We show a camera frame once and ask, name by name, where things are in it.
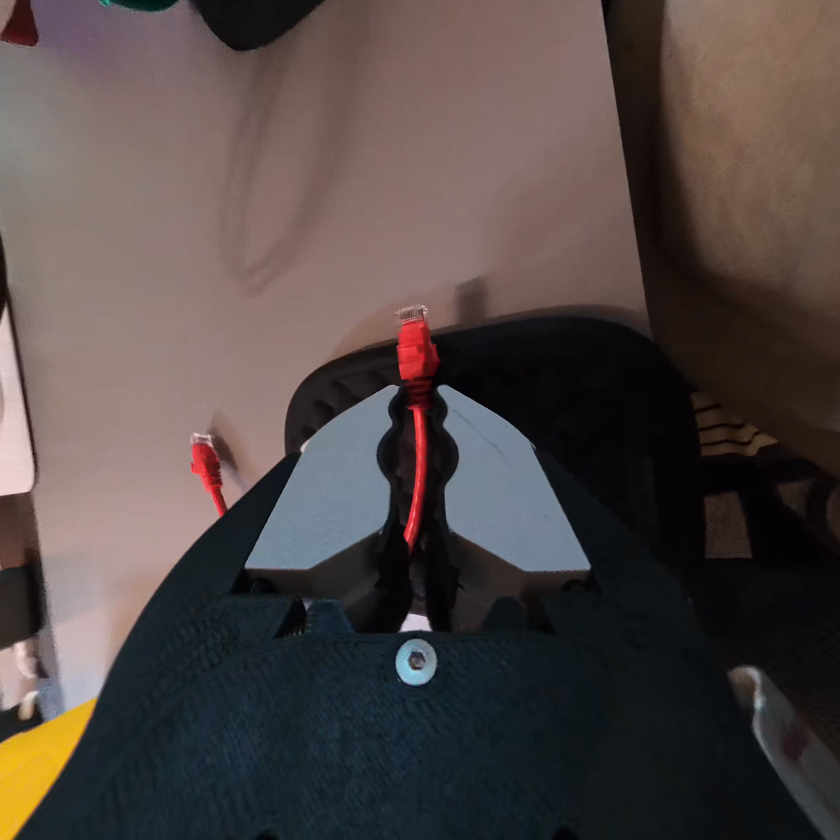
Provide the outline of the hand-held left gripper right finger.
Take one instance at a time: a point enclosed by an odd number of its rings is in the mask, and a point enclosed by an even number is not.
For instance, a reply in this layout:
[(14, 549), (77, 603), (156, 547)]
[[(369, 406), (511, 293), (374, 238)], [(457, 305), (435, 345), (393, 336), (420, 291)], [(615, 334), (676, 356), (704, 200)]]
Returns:
[(531, 442), (449, 385), (434, 399), (425, 510), (425, 613), (440, 633), (480, 628), (499, 599), (527, 614), (585, 585), (591, 564)]

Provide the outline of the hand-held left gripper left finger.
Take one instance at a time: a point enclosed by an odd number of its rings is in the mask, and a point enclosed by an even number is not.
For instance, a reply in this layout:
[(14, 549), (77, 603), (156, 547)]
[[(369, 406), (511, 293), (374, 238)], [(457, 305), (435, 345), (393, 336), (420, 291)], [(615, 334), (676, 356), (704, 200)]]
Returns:
[(280, 594), (339, 603), (362, 632), (399, 630), (413, 600), (380, 460), (399, 394), (388, 385), (310, 438), (244, 567)]

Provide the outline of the yellow plastic bin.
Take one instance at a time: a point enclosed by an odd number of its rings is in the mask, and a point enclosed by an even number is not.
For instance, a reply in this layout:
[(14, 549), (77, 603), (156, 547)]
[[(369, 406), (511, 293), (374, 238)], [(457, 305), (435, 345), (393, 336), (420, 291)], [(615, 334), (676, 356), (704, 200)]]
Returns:
[(97, 705), (91, 699), (1, 743), (1, 838), (15, 838), (76, 748)]

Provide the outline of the grey desk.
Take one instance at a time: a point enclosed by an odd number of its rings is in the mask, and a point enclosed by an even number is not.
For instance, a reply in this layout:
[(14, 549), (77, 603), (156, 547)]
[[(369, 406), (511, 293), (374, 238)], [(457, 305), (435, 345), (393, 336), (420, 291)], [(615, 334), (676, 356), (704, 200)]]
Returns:
[(62, 705), (97, 695), (298, 384), (390, 340), (569, 309), (648, 333), (599, 2), (325, 2), (255, 52), (195, 8), (33, 2), (2, 44), (2, 238)]

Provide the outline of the person's beige sweater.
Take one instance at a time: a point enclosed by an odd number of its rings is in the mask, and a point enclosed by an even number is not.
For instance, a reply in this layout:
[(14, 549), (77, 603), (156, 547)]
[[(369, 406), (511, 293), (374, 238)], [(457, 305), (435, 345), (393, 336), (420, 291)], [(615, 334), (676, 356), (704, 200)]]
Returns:
[(609, 2), (654, 338), (838, 476), (839, 2)]

